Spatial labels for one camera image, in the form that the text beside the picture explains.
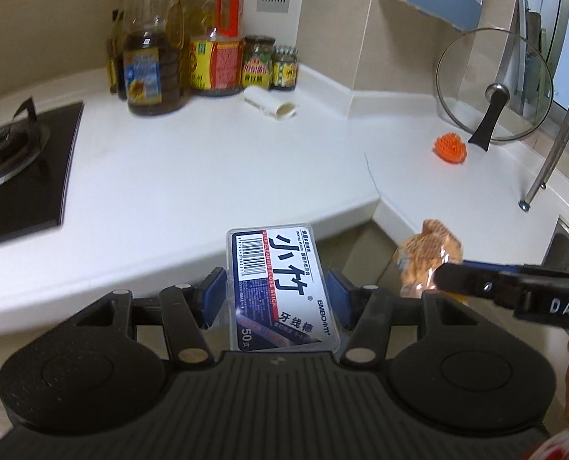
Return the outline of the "orange plastic wrapper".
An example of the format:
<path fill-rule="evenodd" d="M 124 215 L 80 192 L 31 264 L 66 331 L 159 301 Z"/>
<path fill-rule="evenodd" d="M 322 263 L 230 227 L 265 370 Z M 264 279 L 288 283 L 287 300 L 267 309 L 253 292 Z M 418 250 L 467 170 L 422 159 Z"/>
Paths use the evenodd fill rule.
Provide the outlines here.
<path fill-rule="evenodd" d="M 419 234 L 398 246 L 393 261 L 400 274 L 400 296 L 421 298 L 435 289 L 433 275 L 438 267 L 463 261 L 463 247 L 442 221 L 426 219 Z"/>

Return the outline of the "floss pick box blue label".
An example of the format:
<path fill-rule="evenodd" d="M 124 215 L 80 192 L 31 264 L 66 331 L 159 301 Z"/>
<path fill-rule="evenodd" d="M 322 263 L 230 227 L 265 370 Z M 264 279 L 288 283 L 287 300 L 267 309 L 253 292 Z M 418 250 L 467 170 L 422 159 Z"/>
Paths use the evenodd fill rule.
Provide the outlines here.
<path fill-rule="evenodd" d="M 232 350 L 337 351 L 340 334 L 310 225 L 234 228 L 226 245 Z"/>

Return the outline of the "orange mesh scrubber ball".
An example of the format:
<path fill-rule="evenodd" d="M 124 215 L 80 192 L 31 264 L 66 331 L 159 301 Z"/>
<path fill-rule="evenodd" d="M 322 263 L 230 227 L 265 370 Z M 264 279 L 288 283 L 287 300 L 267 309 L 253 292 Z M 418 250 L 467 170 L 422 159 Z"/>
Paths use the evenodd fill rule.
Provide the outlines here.
<path fill-rule="evenodd" d="M 456 133 L 439 136 L 434 142 L 433 152 L 451 164 L 462 164 L 467 159 L 467 147 Z"/>

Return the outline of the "stainless steel sink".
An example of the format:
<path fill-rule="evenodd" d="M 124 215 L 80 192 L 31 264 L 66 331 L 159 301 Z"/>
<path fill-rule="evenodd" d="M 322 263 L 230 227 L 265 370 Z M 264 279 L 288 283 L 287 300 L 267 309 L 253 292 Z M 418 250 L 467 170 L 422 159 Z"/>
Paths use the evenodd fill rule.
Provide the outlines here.
<path fill-rule="evenodd" d="M 546 248 L 543 266 L 569 269 L 569 224 L 562 217 L 557 220 L 550 244 Z"/>

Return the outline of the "metal dish rack leg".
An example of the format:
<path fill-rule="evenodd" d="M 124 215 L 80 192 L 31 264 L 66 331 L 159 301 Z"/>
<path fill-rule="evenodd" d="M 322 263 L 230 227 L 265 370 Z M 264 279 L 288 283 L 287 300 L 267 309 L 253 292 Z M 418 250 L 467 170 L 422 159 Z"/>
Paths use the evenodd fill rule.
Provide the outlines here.
<path fill-rule="evenodd" d="M 539 173 L 531 185 L 525 196 L 518 202 L 518 206 L 524 212 L 529 212 L 531 209 L 531 203 L 534 197 L 539 192 L 541 188 L 546 187 L 546 183 L 549 181 L 553 171 L 557 167 L 558 161 L 561 158 L 563 152 L 565 151 L 566 145 L 569 140 L 569 106 L 565 113 L 565 117 L 562 120 L 558 134 L 554 139 L 554 143 L 550 149 L 550 152 L 546 156 L 546 161 L 544 161 L 543 166 L 540 168 Z"/>

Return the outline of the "white cardboard tube roll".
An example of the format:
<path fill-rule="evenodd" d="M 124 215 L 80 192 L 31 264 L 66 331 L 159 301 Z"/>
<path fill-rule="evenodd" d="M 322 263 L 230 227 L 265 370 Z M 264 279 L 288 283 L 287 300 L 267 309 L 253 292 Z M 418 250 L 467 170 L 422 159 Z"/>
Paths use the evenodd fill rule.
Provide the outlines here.
<path fill-rule="evenodd" d="M 292 102 L 279 100 L 267 89 L 255 85 L 247 86 L 243 97 L 246 103 L 273 120 L 287 120 L 293 117 L 297 110 Z"/>

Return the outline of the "black gas stove top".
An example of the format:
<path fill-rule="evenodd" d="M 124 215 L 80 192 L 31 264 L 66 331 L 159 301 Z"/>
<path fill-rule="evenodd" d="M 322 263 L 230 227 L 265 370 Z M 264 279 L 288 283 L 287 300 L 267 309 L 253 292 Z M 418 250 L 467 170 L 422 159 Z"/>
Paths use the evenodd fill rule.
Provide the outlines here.
<path fill-rule="evenodd" d="M 38 111 L 31 98 L 0 126 L 0 243 L 63 223 L 83 102 Z"/>

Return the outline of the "dark oil bottle blue label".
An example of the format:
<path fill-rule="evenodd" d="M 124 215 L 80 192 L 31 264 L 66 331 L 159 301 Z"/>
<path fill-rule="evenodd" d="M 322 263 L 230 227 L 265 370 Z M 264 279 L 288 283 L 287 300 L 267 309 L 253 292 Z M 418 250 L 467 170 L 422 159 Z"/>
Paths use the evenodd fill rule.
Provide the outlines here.
<path fill-rule="evenodd" d="M 155 117 L 184 104 L 184 13 L 181 0 L 128 0 L 123 71 L 128 109 Z"/>

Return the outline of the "soybean paste jar black lid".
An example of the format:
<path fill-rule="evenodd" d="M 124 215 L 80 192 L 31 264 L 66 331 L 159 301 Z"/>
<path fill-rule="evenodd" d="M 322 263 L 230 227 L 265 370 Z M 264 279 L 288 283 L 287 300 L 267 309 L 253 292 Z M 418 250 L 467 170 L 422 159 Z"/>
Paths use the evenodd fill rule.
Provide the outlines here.
<path fill-rule="evenodd" d="M 244 88 L 248 86 L 270 88 L 274 45 L 275 38 L 267 35 L 247 35 L 244 38 L 241 73 Z"/>

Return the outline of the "small jar checkered lid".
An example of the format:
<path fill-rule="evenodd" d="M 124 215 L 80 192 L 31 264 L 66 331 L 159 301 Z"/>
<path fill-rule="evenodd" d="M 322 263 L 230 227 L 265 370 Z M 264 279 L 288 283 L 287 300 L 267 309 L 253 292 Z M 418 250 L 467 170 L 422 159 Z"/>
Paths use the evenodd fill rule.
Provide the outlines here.
<path fill-rule="evenodd" d="M 298 77 L 298 50 L 292 46 L 275 46 L 272 54 L 271 86 L 277 90 L 294 90 Z"/>

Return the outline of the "yellow oil bottle behind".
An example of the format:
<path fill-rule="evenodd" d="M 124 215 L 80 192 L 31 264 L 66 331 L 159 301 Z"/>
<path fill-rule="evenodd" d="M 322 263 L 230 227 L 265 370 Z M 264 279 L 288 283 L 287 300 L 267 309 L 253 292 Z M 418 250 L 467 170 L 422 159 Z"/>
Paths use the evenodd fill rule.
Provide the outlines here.
<path fill-rule="evenodd" d="M 118 95 L 122 101 L 127 99 L 123 65 L 124 13 L 127 3 L 128 0 L 117 0 L 117 5 L 112 10 L 112 29 L 107 39 L 109 90 L 112 95 Z"/>

